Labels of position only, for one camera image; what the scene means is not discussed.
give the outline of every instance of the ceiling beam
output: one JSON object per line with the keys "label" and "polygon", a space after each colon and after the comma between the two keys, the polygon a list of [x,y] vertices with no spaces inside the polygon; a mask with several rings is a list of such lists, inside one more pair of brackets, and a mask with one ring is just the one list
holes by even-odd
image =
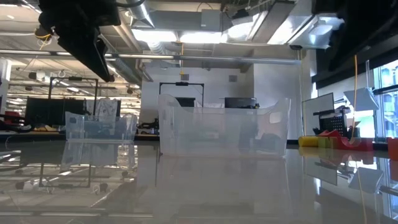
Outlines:
{"label": "ceiling beam", "polygon": [[[38,51],[38,50],[8,50],[0,49],[0,54],[5,57],[15,57],[16,55],[35,55],[35,56],[69,56],[67,52],[54,51]],[[266,57],[228,57],[228,56],[203,56],[203,55],[153,55],[153,54],[137,54],[137,53],[121,53],[121,54],[105,54],[105,58],[139,58],[152,60],[198,60],[205,62],[229,62],[229,63],[267,63],[279,65],[299,65],[300,60],[297,59],[280,59]]]}
{"label": "ceiling beam", "polygon": [[[9,86],[30,86],[30,87],[40,87],[40,88],[44,88],[44,87],[50,87],[50,85],[46,85],[46,84],[26,84],[26,83],[9,83]],[[71,88],[71,87],[75,87],[75,88],[82,88],[82,89],[95,89],[95,86],[80,86],[80,85],[68,85],[68,86],[56,86],[57,88]],[[98,89],[100,90],[117,90],[116,87],[114,86],[99,86]]]}

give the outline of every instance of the black monitor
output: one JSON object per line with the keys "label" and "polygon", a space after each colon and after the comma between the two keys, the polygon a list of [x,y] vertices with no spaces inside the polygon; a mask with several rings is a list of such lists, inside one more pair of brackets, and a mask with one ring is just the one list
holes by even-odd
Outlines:
{"label": "black monitor", "polygon": [[256,103],[256,98],[225,98],[225,108],[253,108]]}

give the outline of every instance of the glass window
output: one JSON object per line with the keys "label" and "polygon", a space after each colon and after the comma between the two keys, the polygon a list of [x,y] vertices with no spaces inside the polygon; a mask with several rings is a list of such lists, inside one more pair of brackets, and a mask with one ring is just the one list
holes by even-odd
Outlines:
{"label": "glass window", "polygon": [[[398,84],[398,60],[373,70],[375,89]],[[377,96],[380,109],[377,113],[377,129],[383,130],[381,137],[398,137],[398,88]]]}
{"label": "glass window", "polygon": [[398,83],[398,60],[381,66],[380,68],[381,82],[380,88],[389,87]]}

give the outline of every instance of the cable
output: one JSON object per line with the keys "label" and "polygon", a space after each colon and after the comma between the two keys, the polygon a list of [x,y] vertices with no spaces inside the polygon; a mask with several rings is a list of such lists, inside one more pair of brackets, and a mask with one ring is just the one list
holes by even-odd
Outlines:
{"label": "cable", "polygon": [[[47,39],[48,39],[49,37],[46,37],[45,38],[45,41],[43,42],[43,44],[42,44],[42,46],[40,47],[40,49],[39,50],[42,50],[43,49],[43,47],[45,46],[45,42],[47,41]],[[37,59],[37,57],[38,57],[38,55],[36,55],[36,57],[34,57],[34,58],[32,58],[29,62],[28,62],[28,64],[26,64],[26,66],[18,73],[18,75],[17,76],[19,76],[19,75],[21,75],[22,74],[22,72],[24,72],[25,71],[25,69],[30,65],[30,63],[32,63],[33,62],[33,64],[34,64],[34,60],[36,60]]]}
{"label": "cable", "polygon": [[354,139],[354,128],[355,128],[355,107],[356,107],[356,82],[358,79],[358,60],[356,55],[354,56],[354,69],[355,69],[355,81],[354,81],[354,111],[353,111],[353,129],[351,131],[351,142]]}
{"label": "cable", "polygon": [[210,4],[208,4],[207,2],[201,2],[201,3],[199,4],[199,6],[197,7],[197,12],[199,11],[199,7],[200,7],[203,3],[205,3],[206,5],[208,5],[211,9],[213,9],[213,7],[212,7]]}
{"label": "cable", "polygon": [[366,217],[365,200],[363,198],[363,193],[362,193],[361,175],[359,174],[358,164],[356,161],[355,161],[355,166],[356,166],[356,171],[358,173],[359,191],[361,193],[364,224],[368,224],[368,218]]}

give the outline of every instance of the clear plastic bin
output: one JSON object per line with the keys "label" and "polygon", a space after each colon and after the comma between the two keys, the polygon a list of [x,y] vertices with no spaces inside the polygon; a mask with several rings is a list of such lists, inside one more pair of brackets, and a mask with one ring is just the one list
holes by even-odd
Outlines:
{"label": "clear plastic bin", "polygon": [[88,116],[65,112],[68,142],[130,143],[137,129],[137,116]]}
{"label": "clear plastic bin", "polygon": [[264,109],[185,108],[159,96],[160,150],[171,156],[285,155],[290,99]]}

